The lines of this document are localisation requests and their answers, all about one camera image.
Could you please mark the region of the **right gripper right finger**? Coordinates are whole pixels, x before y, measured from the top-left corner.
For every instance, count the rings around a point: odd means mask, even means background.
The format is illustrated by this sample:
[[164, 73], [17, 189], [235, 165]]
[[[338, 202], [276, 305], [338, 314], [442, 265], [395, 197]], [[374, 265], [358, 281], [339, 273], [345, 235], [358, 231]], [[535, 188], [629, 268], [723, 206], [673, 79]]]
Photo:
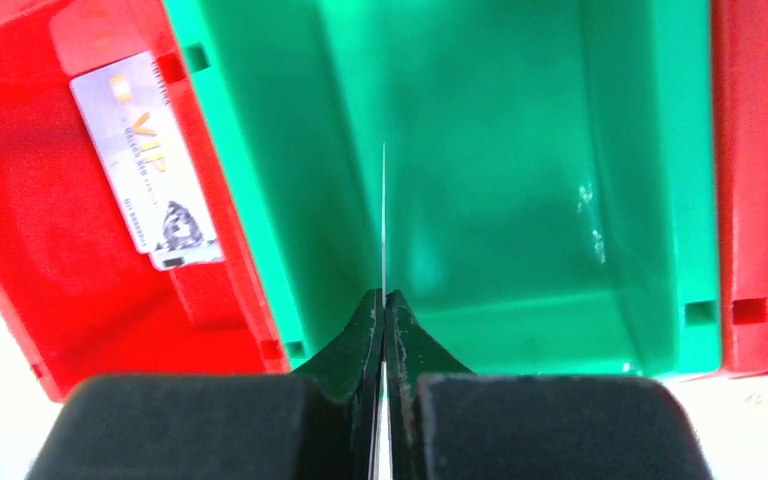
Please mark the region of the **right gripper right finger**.
[[479, 375], [387, 296], [383, 348], [397, 479], [708, 479], [685, 410], [659, 382]]

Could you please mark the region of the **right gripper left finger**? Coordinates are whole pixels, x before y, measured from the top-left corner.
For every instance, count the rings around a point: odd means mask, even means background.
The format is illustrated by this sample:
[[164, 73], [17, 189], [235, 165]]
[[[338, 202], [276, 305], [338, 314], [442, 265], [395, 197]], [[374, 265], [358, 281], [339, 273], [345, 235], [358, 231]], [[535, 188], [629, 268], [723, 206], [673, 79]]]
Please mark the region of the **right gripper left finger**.
[[32, 479], [371, 479], [385, 296], [282, 375], [94, 377], [64, 404]]

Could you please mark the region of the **gold card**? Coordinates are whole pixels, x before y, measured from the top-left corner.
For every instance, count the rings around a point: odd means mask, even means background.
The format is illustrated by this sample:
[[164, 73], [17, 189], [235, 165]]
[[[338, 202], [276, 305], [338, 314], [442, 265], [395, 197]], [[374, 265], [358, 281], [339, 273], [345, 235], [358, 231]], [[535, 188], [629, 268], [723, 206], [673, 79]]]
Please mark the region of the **gold card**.
[[[380, 260], [381, 260], [381, 290], [382, 306], [386, 307], [387, 296], [387, 146], [381, 146], [381, 198], [380, 198]], [[371, 479], [390, 479], [392, 459], [390, 450], [390, 408], [386, 380], [387, 362], [386, 348], [382, 347], [381, 364], [379, 368], [379, 393], [376, 397], [375, 432], [373, 434], [373, 464]]]

